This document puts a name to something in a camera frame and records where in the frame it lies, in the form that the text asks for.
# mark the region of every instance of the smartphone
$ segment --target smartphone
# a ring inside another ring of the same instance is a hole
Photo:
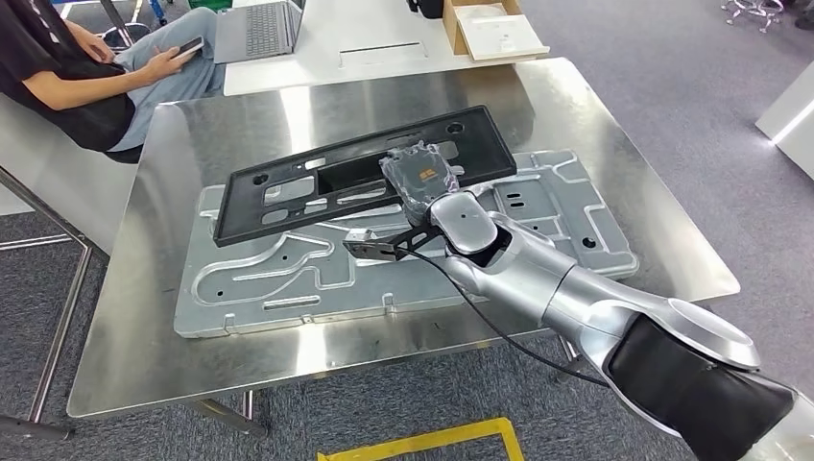
[[[202,36],[193,38],[180,47],[179,53],[173,59],[176,60],[186,55],[191,55],[201,48],[204,48],[204,38]]]

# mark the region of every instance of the black t-shirt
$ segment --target black t-shirt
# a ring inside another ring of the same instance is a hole
[[[49,70],[63,80],[125,73],[117,64],[98,63],[88,56],[46,0],[0,0],[0,91],[60,127],[86,149],[106,152],[115,146],[135,112],[128,95],[52,110],[22,84],[37,72]]]

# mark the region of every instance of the black plastic frame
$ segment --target black plastic frame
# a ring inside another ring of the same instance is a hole
[[[395,189],[385,180],[378,160],[386,156],[389,149],[413,145],[420,140],[427,143],[455,143],[458,156],[450,159],[449,163],[464,168],[464,174],[458,176],[459,184],[463,187],[517,172],[515,159],[485,106],[450,112],[232,173],[218,214],[215,244],[225,247],[400,203]],[[309,169],[306,165],[309,160],[323,164]],[[265,204],[269,187],[308,177],[314,177],[314,189],[310,194],[285,202]],[[342,205],[338,202],[382,188],[385,189],[384,193],[374,197]],[[315,201],[323,201],[324,209],[306,213],[306,204]],[[283,219],[263,224],[266,214],[282,209],[286,210]]]

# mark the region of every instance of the hand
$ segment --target hand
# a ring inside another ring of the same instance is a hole
[[[175,59],[175,55],[179,53],[178,46],[174,46],[163,53],[158,48],[154,48],[154,51],[156,55],[150,58],[144,67],[137,70],[147,80],[147,85],[152,85],[164,77],[179,73],[183,65],[195,56],[189,54]]]
[[[110,50],[110,47],[105,43],[100,36],[95,36],[85,31],[86,34],[77,36],[77,43],[94,61],[104,64],[113,62],[116,55]]]

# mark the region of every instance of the white table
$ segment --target white table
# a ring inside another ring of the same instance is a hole
[[[234,0],[245,7],[270,0]],[[404,0],[307,0],[293,55],[227,65],[224,94],[323,85],[525,61],[455,56],[440,19]]]
[[[755,123],[814,178],[814,62],[812,62]]]

